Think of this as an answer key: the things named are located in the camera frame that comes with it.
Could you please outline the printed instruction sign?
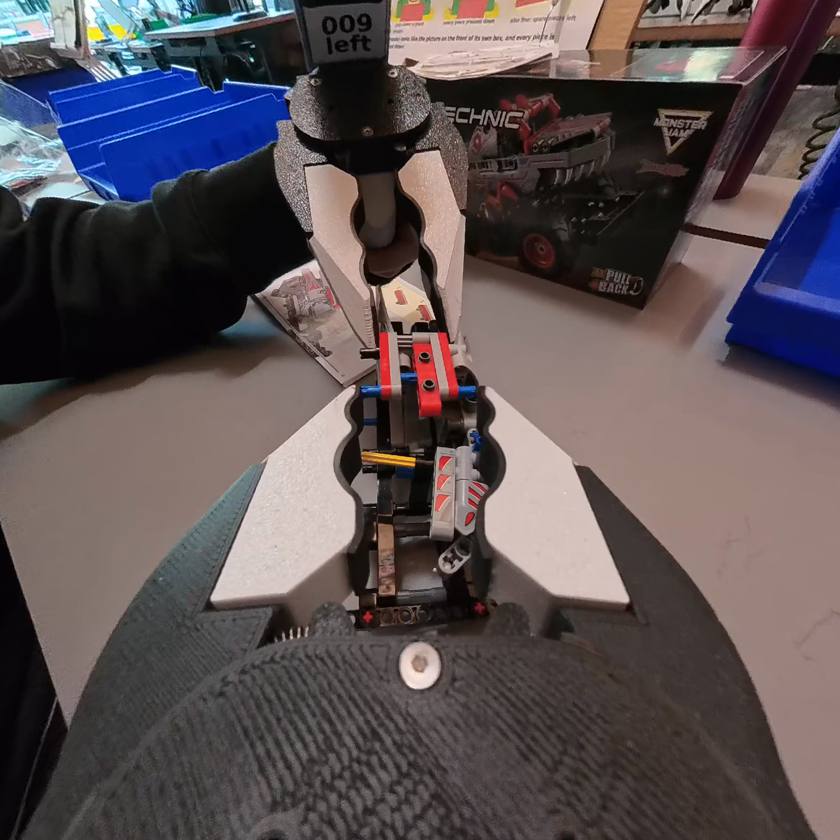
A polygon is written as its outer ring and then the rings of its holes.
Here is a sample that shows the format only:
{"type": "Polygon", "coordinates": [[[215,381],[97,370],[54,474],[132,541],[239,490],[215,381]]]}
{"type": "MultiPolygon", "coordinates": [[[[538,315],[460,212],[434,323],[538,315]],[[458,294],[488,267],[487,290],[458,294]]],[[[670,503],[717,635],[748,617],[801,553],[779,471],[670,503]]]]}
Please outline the printed instruction sign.
{"type": "Polygon", "coordinates": [[[514,43],[587,47],[603,1],[392,1],[391,51],[514,43]]]}

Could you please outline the building instruction booklet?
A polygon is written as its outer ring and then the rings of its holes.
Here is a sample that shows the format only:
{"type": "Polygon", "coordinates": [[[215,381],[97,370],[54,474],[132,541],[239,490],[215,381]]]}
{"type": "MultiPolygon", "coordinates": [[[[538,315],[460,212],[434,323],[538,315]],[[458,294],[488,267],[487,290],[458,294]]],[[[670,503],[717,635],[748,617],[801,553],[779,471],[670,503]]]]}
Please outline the building instruction booklet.
{"type": "MultiPolygon", "coordinates": [[[[412,267],[382,288],[390,320],[401,323],[405,333],[433,317],[427,297],[410,283],[418,277],[418,268],[412,267]]],[[[254,298],[340,385],[375,370],[373,360],[361,358],[361,341],[315,259],[280,276],[254,298]]]]}

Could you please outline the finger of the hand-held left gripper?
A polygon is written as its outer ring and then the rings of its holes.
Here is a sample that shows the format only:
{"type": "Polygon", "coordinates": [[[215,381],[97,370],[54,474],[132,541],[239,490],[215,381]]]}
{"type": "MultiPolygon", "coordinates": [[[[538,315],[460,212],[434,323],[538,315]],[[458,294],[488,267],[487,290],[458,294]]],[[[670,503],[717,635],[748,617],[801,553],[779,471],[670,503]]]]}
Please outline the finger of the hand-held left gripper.
{"type": "Polygon", "coordinates": [[[364,271],[365,246],[356,232],[354,211],[363,198],[376,235],[382,232],[382,174],[356,177],[334,165],[304,168],[310,206],[310,248],[352,330],[363,346],[375,347],[377,321],[372,289],[364,271]]]}
{"type": "Polygon", "coordinates": [[[419,235],[419,266],[438,327],[459,338],[466,219],[438,150],[414,154],[397,173],[400,194],[419,235]]]}

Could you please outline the white paper sheets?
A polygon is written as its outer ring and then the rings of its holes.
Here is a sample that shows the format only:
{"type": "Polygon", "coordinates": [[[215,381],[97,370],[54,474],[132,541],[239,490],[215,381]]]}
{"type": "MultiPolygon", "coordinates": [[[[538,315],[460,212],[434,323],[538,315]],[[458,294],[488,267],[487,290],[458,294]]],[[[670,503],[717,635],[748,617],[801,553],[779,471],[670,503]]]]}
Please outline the white paper sheets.
{"type": "Polygon", "coordinates": [[[481,78],[520,69],[551,57],[550,47],[502,45],[429,56],[410,66],[409,69],[426,79],[481,78]]]}

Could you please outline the clear plastic case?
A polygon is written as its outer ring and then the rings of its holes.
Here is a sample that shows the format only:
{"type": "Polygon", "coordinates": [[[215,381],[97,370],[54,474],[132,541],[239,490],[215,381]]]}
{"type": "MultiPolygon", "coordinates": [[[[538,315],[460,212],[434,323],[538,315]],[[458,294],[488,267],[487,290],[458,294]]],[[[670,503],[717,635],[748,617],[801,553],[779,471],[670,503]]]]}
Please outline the clear plastic case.
{"type": "Polygon", "coordinates": [[[672,46],[633,49],[626,79],[666,82],[720,82],[746,85],[772,70],[784,57],[783,47],[672,46]]]}

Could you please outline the black toy set box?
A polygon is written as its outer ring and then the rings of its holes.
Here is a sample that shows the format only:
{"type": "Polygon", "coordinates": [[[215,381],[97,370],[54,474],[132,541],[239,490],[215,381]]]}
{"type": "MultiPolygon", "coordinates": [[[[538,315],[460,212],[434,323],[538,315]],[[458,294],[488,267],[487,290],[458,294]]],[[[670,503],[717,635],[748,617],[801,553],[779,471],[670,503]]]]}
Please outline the black toy set box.
{"type": "Polygon", "coordinates": [[[716,191],[759,83],[694,53],[566,52],[427,79],[467,152],[467,256],[644,308],[716,191]]]}

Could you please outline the person's left forearm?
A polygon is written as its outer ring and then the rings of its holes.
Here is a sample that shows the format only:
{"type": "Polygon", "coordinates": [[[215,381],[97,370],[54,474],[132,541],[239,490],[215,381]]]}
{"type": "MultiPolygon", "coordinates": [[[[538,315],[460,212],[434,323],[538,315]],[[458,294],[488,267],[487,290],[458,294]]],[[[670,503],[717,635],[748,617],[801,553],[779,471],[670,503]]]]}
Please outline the person's left forearm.
{"type": "Polygon", "coordinates": [[[308,260],[276,146],[159,183],[150,200],[1,190],[1,383],[92,378],[234,325],[251,295],[308,260]]]}

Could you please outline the maroon pole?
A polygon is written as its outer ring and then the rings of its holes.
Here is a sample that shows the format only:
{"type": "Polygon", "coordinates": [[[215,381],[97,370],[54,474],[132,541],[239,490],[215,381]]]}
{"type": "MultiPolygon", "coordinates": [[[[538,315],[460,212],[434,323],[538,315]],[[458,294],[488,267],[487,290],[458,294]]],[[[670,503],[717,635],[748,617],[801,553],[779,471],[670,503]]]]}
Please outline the maroon pole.
{"type": "Polygon", "coordinates": [[[740,194],[796,86],[827,36],[838,1],[761,1],[741,39],[743,48],[783,47],[779,67],[741,139],[715,199],[740,194]]]}

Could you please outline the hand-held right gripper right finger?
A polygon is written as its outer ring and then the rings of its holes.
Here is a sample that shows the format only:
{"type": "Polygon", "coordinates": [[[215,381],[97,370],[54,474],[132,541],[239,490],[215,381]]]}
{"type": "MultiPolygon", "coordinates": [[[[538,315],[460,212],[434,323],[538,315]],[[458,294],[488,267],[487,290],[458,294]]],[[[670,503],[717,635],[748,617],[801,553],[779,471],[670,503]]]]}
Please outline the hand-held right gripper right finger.
{"type": "Polygon", "coordinates": [[[478,393],[481,599],[527,611],[624,611],[631,597],[572,457],[494,389],[478,393]]]}

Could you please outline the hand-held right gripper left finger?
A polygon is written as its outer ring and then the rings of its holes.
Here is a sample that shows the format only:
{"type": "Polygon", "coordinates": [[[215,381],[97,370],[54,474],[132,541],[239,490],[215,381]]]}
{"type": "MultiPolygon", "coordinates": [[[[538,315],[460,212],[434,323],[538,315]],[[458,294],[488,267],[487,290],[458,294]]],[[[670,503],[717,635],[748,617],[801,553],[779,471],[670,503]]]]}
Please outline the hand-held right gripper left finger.
{"type": "Polygon", "coordinates": [[[352,584],[348,553],[362,530],[351,489],[356,465],[341,456],[358,436],[359,390],[348,387],[266,460],[209,602],[218,610],[274,607],[310,617],[342,603],[352,584]]]}

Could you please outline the red toy brick beam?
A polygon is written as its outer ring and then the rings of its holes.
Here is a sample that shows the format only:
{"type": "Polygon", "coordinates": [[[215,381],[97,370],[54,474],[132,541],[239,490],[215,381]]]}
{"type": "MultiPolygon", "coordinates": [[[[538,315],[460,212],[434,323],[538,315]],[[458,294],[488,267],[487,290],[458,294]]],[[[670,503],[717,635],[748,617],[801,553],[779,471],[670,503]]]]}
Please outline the red toy brick beam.
{"type": "Polygon", "coordinates": [[[381,331],[378,340],[379,362],[377,382],[380,399],[400,402],[410,384],[416,383],[413,370],[413,336],[391,330],[381,331]]]}

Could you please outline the wooden shelf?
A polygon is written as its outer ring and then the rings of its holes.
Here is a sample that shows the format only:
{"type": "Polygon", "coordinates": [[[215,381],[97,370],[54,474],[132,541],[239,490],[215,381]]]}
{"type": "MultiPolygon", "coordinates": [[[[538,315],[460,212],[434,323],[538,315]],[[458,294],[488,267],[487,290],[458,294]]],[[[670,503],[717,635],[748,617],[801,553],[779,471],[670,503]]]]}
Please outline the wooden shelf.
{"type": "Polygon", "coordinates": [[[838,34],[838,1],[674,2],[675,12],[654,14],[659,5],[604,2],[590,48],[737,40],[746,47],[787,46],[811,55],[825,37],[838,34]]]}

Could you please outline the person's left hand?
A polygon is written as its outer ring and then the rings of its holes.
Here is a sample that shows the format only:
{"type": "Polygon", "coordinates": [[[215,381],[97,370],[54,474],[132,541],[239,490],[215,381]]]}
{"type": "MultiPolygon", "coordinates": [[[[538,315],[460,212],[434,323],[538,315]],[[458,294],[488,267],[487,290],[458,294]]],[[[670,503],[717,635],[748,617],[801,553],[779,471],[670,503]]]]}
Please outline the person's left hand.
{"type": "Polygon", "coordinates": [[[364,274],[371,286],[384,285],[399,276],[417,261],[419,237],[415,227],[401,223],[395,230],[392,242],[382,248],[367,248],[364,274]]]}

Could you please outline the clear plastic bag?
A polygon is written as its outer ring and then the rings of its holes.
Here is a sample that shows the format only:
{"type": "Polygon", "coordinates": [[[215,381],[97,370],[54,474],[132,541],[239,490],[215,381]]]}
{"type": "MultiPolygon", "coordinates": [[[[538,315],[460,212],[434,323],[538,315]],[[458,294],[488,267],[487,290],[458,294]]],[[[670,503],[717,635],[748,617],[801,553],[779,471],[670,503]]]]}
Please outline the clear plastic bag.
{"type": "Polygon", "coordinates": [[[72,166],[47,104],[1,81],[1,186],[26,193],[72,166]]]}

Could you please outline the blue storage bin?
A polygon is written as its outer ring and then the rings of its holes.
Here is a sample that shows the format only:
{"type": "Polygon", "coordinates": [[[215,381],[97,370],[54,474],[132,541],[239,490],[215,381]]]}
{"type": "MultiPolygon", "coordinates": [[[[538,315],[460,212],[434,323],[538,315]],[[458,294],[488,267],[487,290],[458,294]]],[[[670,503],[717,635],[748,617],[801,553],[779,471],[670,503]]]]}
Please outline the blue storage bin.
{"type": "Polygon", "coordinates": [[[277,123],[288,117],[285,100],[266,94],[111,140],[100,149],[119,199],[142,202],[160,182],[259,151],[276,141],[277,123]]]}
{"type": "Polygon", "coordinates": [[[839,174],[803,183],[728,315],[727,340],[839,375],[839,174]]]}
{"type": "Polygon", "coordinates": [[[196,73],[150,70],[51,94],[58,133],[77,173],[103,163],[101,145],[217,104],[196,73]]]}

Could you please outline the person's black clothing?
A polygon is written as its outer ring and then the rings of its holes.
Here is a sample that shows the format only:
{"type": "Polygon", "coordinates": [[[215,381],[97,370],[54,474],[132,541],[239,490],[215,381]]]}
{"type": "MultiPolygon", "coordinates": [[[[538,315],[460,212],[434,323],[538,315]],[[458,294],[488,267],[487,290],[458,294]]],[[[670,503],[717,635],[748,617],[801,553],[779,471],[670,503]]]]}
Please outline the person's black clothing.
{"type": "Polygon", "coordinates": [[[1,838],[20,838],[67,735],[22,586],[1,538],[1,838]]]}

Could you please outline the brick-built toy truck model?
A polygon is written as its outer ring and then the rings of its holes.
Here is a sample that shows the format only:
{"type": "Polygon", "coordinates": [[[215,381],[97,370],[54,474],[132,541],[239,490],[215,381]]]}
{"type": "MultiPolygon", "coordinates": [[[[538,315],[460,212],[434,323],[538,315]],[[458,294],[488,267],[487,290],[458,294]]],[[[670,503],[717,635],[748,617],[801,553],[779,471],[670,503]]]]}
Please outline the brick-built toy truck model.
{"type": "Polygon", "coordinates": [[[488,484],[478,471],[478,383],[466,348],[435,321],[413,336],[416,383],[400,402],[380,399],[375,383],[359,387],[363,531],[351,564],[356,630],[402,631],[481,622],[493,602],[476,589],[476,525],[488,484]]]}

